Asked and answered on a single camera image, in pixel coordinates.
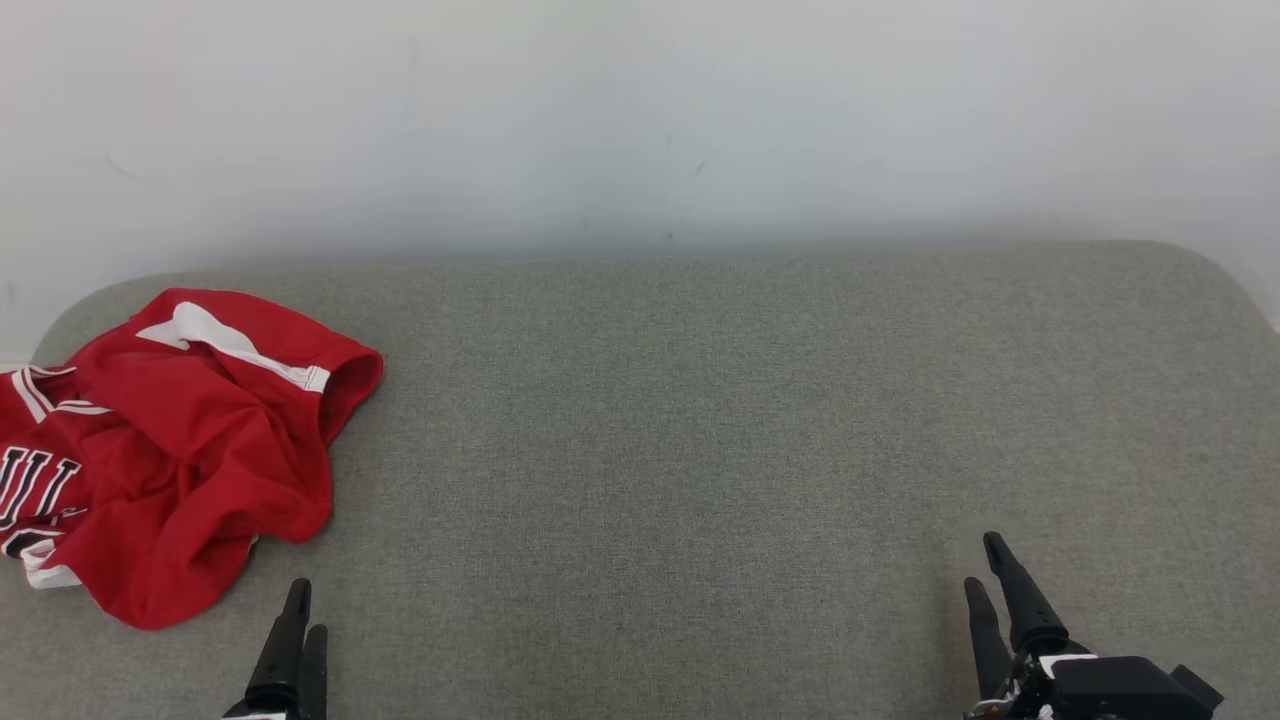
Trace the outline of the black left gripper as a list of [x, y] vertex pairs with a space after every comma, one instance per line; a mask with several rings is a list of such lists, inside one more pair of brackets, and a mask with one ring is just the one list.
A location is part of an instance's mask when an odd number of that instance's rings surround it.
[[292, 582], [241, 700], [221, 720], [326, 720], [328, 628], [308, 629], [311, 582]]

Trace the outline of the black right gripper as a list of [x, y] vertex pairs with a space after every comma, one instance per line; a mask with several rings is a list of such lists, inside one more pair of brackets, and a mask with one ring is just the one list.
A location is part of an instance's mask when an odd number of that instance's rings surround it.
[[983, 534], [989, 570], [1004, 592], [1010, 655], [984, 584], [969, 577], [964, 592], [978, 701], [965, 720], [1187, 720], [1189, 697], [1157, 665], [1139, 656], [1059, 653], [1069, 632], [1027, 568], [998, 532]]

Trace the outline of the red shorts with white stripe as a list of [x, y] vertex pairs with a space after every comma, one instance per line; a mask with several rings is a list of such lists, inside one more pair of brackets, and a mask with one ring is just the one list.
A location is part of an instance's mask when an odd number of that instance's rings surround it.
[[383, 356], [248, 293], [170, 288], [78, 350], [77, 397], [111, 427], [86, 448], [86, 519], [51, 564], [141, 630], [212, 607], [260, 537], [332, 515], [329, 448]]

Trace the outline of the red white basketball jersey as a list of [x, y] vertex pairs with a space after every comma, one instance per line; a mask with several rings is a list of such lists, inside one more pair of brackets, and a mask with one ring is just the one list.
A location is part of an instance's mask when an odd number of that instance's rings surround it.
[[0, 372], [0, 557], [37, 591], [81, 585], [54, 556], [92, 505], [84, 442], [113, 411], [86, 398], [76, 366]]

